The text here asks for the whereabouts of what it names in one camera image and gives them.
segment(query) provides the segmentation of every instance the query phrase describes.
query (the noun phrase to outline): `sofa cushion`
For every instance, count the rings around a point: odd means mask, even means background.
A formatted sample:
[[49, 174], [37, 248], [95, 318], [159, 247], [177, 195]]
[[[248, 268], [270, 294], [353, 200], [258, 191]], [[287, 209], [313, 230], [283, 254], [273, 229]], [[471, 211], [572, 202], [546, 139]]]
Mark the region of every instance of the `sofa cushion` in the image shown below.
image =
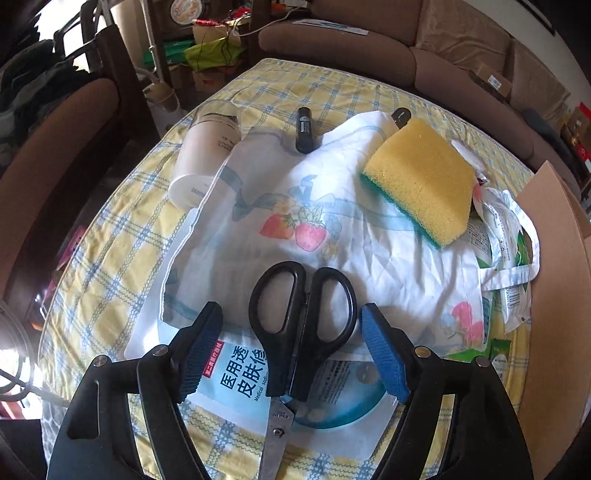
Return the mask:
[[356, 35], [282, 22], [262, 30], [259, 45], [269, 53], [336, 65], [391, 85], [410, 86], [414, 81], [414, 57], [408, 47], [373, 32]]
[[414, 86], [419, 92], [484, 130], [518, 158], [532, 155], [530, 129], [517, 113], [479, 87], [468, 72], [431, 52], [410, 50], [417, 61]]
[[373, 0], [367, 8], [357, 0], [314, 0], [312, 15], [363, 28], [414, 45], [422, 0]]
[[480, 62], [503, 73], [511, 38], [463, 0], [424, 0], [416, 47], [472, 70]]
[[534, 152], [530, 158], [524, 160], [524, 163], [535, 172], [541, 168], [546, 160], [549, 161], [556, 170], [556, 173], [560, 175], [560, 177], [567, 184], [570, 191], [573, 192], [577, 200], [580, 200], [581, 189], [577, 183], [577, 180], [574, 178], [574, 174], [567, 167], [566, 163], [564, 163], [562, 158], [560, 158], [554, 149], [547, 142], [545, 142], [541, 136], [539, 136], [531, 128], [529, 130], [532, 143], [534, 145]]
[[522, 111], [533, 108], [555, 130], [564, 116], [564, 101], [570, 93], [531, 50], [513, 39], [505, 76], [513, 83], [509, 102]]

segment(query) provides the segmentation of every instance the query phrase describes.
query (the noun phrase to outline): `black marker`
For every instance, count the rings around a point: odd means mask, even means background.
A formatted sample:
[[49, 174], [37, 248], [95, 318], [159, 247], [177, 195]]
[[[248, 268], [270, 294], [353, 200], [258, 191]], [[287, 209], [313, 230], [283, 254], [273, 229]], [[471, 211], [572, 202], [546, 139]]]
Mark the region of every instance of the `black marker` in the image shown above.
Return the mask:
[[397, 109], [393, 114], [392, 118], [394, 119], [394, 123], [398, 128], [404, 127], [412, 117], [410, 110], [408, 108], [400, 107]]
[[303, 106], [297, 111], [297, 132], [295, 135], [295, 149], [300, 153], [314, 151], [314, 135], [312, 134], [312, 112]]

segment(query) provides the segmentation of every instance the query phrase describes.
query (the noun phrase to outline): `scissors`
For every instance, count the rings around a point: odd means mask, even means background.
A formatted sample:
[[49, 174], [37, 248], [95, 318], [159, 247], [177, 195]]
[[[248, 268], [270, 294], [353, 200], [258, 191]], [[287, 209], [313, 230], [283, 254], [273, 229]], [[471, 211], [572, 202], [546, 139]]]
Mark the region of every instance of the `scissors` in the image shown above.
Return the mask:
[[[278, 274], [290, 273], [294, 282], [281, 330], [269, 333], [258, 314], [265, 287]], [[318, 337], [322, 287], [336, 280], [347, 297], [349, 316], [340, 335], [330, 342]], [[275, 480], [288, 443], [299, 404], [305, 403], [318, 368], [351, 337], [357, 321], [357, 300], [349, 279], [339, 270], [321, 267], [312, 275], [306, 294], [306, 270], [298, 262], [273, 265], [256, 283], [248, 305], [248, 317], [267, 356], [269, 378], [265, 395], [271, 397], [267, 433], [261, 456], [258, 480]], [[303, 320], [300, 314], [306, 313]]]

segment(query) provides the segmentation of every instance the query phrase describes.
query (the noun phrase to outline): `plaid pattern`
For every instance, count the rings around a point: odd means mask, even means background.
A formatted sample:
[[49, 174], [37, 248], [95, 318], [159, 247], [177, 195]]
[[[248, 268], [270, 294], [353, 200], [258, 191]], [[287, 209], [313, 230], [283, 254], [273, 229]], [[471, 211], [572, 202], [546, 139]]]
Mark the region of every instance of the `plaid pattern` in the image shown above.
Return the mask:
[[[448, 111], [394, 87], [337, 70], [267, 59], [214, 98], [231, 100], [241, 108], [245, 131], [264, 125], [292, 134], [297, 109], [303, 105], [312, 110], [319, 133], [356, 113], [393, 112], [404, 106], [442, 136], [459, 138], [476, 151], [488, 164], [493, 186], [516, 194], [532, 176], [506, 149]], [[168, 201], [167, 189], [190, 118], [177, 124], [118, 187], [86, 232], [61, 279], [43, 331], [39, 363], [47, 385], [64, 398], [72, 398], [96, 355], [124, 359], [140, 308], [184, 219]], [[495, 320], [493, 330], [493, 337], [505, 338], [502, 321]], [[505, 387], [517, 409], [527, 368], [529, 328], [517, 329], [510, 338]], [[142, 465], [147, 474], [159, 478], [138, 396], [131, 395], [129, 403]], [[423, 476], [437, 471], [451, 412], [452, 399], [445, 398]], [[213, 479], [256, 478], [262, 437], [187, 403], [181, 405], [181, 413]], [[359, 463], [289, 447], [280, 475], [287, 480], [369, 479], [399, 415], [400, 409], [369, 460]], [[50, 444], [51, 432], [44, 434]]]

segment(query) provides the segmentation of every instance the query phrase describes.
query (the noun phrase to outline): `white cup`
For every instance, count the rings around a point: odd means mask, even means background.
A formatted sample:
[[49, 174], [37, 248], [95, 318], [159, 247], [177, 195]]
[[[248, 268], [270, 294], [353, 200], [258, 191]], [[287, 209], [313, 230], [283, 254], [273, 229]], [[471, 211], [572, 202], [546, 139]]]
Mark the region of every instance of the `white cup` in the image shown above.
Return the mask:
[[202, 104], [183, 140], [168, 197], [176, 208], [199, 207], [218, 170], [241, 140], [240, 110], [226, 100]]

